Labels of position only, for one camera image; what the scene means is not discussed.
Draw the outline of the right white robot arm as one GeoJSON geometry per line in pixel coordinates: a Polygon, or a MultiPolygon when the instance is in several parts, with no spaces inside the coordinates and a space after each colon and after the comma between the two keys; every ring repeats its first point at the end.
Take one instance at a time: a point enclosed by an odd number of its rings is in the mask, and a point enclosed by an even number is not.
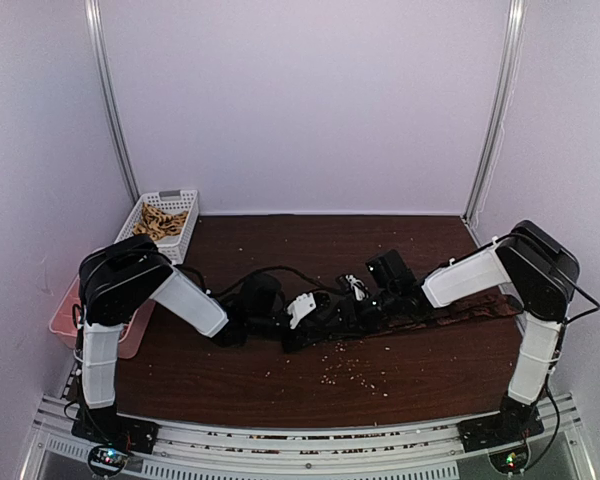
{"type": "Polygon", "coordinates": [[[365,268],[373,290],[357,277],[343,279],[348,292],[336,308],[336,324],[348,336],[523,319],[504,411],[492,423],[493,433],[506,442],[530,426],[529,409],[545,391],[568,326],[600,309],[578,284],[581,268],[575,255],[530,220],[422,277],[395,249],[372,256],[365,268]]]}

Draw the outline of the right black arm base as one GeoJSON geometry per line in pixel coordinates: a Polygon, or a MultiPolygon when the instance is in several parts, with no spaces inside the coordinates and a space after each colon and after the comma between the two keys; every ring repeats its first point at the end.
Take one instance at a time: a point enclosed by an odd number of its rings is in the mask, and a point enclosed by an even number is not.
{"type": "Polygon", "coordinates": [[[537,402],[527,405],[504,395],[494,414],[463,420],[457,424],[465,452],[520,442],[544,432],[537,402]]]}

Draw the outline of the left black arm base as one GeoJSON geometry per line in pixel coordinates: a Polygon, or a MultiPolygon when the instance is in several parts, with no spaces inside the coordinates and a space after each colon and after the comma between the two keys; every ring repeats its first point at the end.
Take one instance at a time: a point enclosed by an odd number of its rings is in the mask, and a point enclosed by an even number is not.
{"type": "Polygon", "coordinates": [[[158,432],[155,422],[119,415],[116,403],[98,409],[81,405],[71,429],[74,437],[143,454],[153,452],[158,432]]]}

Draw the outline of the dark red patterned tie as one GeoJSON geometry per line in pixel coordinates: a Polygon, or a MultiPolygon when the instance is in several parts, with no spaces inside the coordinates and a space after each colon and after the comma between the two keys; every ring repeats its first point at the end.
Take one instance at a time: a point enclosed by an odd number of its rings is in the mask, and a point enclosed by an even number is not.
{"type": "Polygon", "coordinates": [[[364,338],[388,336],[414,332],[422,329],[446,327],[463,322],[480,322],[501,318],[515,318],[522,312],[522,304],[511,295],[481,294],[458,300],[439,309],[422,307],[416,310],[407,308],[396,317],[389,330],[380,333],[349,333],[339,325],[339,313],[331,320],[329,341],[361,340],[364,338]]]}

